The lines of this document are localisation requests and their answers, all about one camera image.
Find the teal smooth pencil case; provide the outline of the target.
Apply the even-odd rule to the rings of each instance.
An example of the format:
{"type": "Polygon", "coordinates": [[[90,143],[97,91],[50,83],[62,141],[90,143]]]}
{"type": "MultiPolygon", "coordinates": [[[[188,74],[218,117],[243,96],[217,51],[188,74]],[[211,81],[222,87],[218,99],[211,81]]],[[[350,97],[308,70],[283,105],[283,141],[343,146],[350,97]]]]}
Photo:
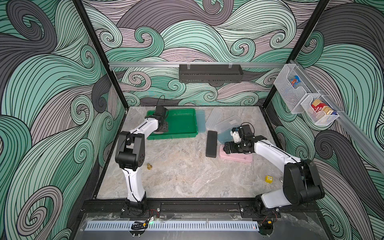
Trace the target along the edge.
{"type": "Polygon", "coordinates": [[[231,135],[232,129],[228,129],[220,134],[218,134],[218,141],[224,145],[226,142],[233,142],[234,138],[231,135]]]}

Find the opaque pink pencil case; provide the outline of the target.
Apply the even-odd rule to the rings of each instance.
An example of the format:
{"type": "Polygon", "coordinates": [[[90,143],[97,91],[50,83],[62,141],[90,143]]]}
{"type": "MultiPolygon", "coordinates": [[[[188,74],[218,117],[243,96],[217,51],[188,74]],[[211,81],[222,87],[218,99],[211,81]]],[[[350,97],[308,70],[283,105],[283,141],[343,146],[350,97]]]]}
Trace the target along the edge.
{"type": "Polygon", "coordinates": [[[219,156],[223,160],[229,160],[234,162],[240,162],[240,163],[252,163],[253,162],[253,155],[246,155],[246,154],[226,154],[224,151],[224,145],[220,145],[220,151],[219,156]]]}

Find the black pencil case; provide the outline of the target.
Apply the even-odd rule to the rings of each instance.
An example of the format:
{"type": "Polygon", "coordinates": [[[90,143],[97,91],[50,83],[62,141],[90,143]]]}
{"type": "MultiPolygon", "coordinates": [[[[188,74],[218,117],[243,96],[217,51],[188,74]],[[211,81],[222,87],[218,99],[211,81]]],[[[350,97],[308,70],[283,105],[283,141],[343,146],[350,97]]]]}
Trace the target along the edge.
{"type": "Polygon", "coordinates": [[[206,144],[206,157],[216,158],[217,157],[217,136],[216,131],[208,131],[207,144],[206,144]]]}

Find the green storage tray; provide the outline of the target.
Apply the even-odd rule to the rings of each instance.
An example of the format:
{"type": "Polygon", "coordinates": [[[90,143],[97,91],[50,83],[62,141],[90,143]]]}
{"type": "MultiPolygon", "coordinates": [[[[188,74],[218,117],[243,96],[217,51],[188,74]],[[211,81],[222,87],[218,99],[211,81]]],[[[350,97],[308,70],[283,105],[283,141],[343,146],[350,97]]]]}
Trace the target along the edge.
{"type": "Polygon", "coordinates": [[[162,134],[153,132],[148,140],[194,138],[198,134],[195,109],[171,109],[165,121],[168,131],[162,134]]]}

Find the clear ribbed pencil case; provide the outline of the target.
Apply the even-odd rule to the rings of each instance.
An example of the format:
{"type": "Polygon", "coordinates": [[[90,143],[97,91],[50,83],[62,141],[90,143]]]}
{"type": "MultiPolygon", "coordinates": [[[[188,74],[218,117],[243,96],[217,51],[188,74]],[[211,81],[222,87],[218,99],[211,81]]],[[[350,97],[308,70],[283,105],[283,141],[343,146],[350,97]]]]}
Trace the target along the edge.
{"type": "Polygon", "coordinates": [[[209,115],[206,121],[206,129],[213,130],[215,125],[219,123],[223,115],[223,109],[221,108],[213,108],[211,114],[209,115]]]}

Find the teal ribbed pencil case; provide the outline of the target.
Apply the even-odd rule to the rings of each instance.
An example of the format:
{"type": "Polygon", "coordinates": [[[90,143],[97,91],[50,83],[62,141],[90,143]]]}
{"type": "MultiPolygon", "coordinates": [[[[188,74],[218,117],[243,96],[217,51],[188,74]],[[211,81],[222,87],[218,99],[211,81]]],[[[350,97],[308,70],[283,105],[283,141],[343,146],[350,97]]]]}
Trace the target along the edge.
{"type": "Polygon", "coordinates": [[[206,131],[206,115],[204,110],[196,110],[198,133],[206,131]]]}

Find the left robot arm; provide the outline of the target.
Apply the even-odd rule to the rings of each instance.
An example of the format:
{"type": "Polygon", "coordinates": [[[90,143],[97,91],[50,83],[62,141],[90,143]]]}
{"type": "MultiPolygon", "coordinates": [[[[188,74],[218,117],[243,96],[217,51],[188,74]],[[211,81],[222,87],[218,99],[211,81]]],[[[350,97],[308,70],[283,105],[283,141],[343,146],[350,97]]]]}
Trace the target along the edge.
{"type": "Polygon", "coordinates": [[[154,132],[168,131],[167,116],[167,108],[156,106],[155,112],[146,116],[141,124],[130,131],[120,132],[118,137],[115,161],[122,169],[126,179],[127,210],[138,216],[146,214],[148,209],[146,192],[141,178],[141,167],[146,154],[145,141],[154,132]]]}

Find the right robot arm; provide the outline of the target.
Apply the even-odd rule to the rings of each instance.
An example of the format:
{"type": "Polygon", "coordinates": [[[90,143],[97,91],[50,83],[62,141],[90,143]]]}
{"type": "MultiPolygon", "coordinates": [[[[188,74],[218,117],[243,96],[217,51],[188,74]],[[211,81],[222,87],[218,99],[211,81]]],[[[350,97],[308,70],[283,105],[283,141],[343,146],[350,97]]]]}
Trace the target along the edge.
{"type": "Polygon", "coordinates": [[[282,188],[257,196],[257,208],[298,206],[324,198],[325,190],[312,160],[302,160],[276,147],[264,136],[256,136],[250,125],[232,128],[230,134],[233,140],[223,147],[226,154],[257,154],[283,173],[282,188]]]}

